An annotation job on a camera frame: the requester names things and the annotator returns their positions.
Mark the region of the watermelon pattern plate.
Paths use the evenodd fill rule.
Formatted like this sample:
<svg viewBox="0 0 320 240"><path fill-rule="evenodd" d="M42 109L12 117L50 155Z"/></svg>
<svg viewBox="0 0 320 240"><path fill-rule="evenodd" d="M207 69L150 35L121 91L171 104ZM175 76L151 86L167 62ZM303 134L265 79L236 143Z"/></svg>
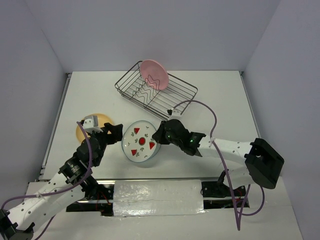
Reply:
<svg viewBox="0 0 320 240"><path fill-rule="evenodd" d="M146 120L132 123L121 141L122 151L133 163L142 164L153 158L160 149L160 144L153 139L156 132L154 125Z"/></svg>
<svg viewBox="0 0 320 240"><path fill-rule="evenodd" d="M150 168L155 164L155 156L160 150L160 144L153 139L147 140L144 137L137 140L121 142L121 148L125 157L130 163L141 168Z"/></svg>

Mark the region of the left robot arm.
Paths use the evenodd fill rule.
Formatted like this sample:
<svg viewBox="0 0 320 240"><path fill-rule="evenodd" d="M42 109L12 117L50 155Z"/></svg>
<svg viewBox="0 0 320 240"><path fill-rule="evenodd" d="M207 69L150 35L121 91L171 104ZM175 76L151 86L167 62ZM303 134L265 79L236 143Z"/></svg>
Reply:
<svg viewBox="0 0 320 240"><path fill-rule="evenodd" d="M19 205L0 209L0 235L5 240L30 240L43 225L50 224L54 216L72 203L91 200L104 187L92 176L92 168L98 167L107 146L121 142L123 125L105 123L95 131L85 129L85 122L78 122L85 139L59 171L41 189L31 195L18 196Z"/></svg>

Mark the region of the pink plate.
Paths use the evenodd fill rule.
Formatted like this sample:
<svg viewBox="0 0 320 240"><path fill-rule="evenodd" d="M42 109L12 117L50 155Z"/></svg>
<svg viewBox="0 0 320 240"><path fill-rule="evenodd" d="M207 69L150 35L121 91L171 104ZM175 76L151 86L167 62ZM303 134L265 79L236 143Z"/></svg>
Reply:
<svg viewBox="0 0 320 240"><path fill-rule="evenodd" d="M169 75L165 68L155 60L146 59L140 64L140 75L146 84L158 91L169 85Z"/></svg>

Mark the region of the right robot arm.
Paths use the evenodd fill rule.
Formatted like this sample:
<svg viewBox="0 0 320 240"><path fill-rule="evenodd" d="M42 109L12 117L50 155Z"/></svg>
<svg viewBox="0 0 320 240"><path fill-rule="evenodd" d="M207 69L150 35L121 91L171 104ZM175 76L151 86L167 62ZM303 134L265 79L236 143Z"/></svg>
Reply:
<svg viewBox="0 0 320 240"><path fill-rule="evenodd" d="M240 166L224 166L213 185L214 196L229 197L235 189L257 184L264 189L275 189L285 160L264 139L253 142L236 142L210 137L204 133L187 130L177 119L162 121L153 134L161 145L173 144L189 156L214 157Z"/></svg>

